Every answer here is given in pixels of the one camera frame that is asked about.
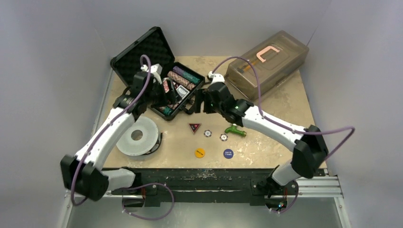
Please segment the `triangular all-in button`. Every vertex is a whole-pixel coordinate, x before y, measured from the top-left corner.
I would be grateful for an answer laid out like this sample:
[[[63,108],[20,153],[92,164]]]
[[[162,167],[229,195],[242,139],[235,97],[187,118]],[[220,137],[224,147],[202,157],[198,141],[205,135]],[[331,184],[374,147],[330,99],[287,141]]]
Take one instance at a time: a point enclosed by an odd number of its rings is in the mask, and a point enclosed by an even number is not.
[[[193,134],[195,134],[201,126],[201,123],[188,123],[188,126]]]

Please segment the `yellow big blind button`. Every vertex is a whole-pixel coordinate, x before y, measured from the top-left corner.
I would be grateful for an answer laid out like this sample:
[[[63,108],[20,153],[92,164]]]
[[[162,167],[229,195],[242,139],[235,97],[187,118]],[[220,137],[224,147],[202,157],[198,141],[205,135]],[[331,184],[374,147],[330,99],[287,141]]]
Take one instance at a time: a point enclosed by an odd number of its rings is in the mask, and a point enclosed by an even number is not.
[[[203,158],[205,156],[205,150],[203,148],[197,148],[194,155],[196,158]]]

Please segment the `blue small blind button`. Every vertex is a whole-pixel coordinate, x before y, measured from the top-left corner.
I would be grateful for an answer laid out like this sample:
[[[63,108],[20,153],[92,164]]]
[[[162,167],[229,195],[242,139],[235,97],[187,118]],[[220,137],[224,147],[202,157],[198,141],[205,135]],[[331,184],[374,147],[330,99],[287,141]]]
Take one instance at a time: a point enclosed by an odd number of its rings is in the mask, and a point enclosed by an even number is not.
[[[234,156],[234,152],[233,152],[232,149],[225,149],[225,150],[223,151],[223,156],[224,156],[224,158],[226,158],[226,159],[232,159],[233,156]]]

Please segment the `blue playing card deck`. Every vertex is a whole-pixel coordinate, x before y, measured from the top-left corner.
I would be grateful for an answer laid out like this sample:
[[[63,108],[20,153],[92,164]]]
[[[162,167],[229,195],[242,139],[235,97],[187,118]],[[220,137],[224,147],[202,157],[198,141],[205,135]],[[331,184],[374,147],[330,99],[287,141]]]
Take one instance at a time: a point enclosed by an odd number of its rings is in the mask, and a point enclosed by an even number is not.
[[[179,85],[176,88],[176,92],[179,94],[181,99],[185,99],[188,96],[188,94],[190,93],[189,90],[182,85]]]

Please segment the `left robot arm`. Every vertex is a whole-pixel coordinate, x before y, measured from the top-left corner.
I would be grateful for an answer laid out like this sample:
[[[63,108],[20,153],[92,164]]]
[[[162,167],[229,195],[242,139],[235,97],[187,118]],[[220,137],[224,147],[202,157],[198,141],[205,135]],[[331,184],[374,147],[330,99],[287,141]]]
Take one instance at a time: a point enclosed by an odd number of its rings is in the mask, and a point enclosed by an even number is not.
[[[82,204],[74,199],[100,200],[108,191],[125,189],[137,194],[142,187],[135,173],[126,168],[104,171],[103,166],[122,135],[133,126],[149,105],[168,103],[163,81],[158,73],[138,72],[132,85],[115,99],[104,123],[92,138],[73,156],[65,155],[60,161],[63,183],[70,191],[74,206]]]

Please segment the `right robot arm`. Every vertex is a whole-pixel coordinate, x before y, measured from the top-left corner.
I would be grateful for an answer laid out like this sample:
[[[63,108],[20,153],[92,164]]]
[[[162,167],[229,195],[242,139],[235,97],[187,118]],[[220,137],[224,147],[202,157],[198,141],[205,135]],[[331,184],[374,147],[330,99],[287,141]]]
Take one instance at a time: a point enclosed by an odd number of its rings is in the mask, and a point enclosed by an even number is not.
[[[255,130],[293,153],[292,159],[277,167],[268,178],[267,188],[272,193],[279,193],[289,182],[300,177],[313,178],[328,155],[318,127],[294,125],[260,111],[252,102],[234,98],[223,82],[197,90],[195,105],[197,113],[218,113],[227,122]]]

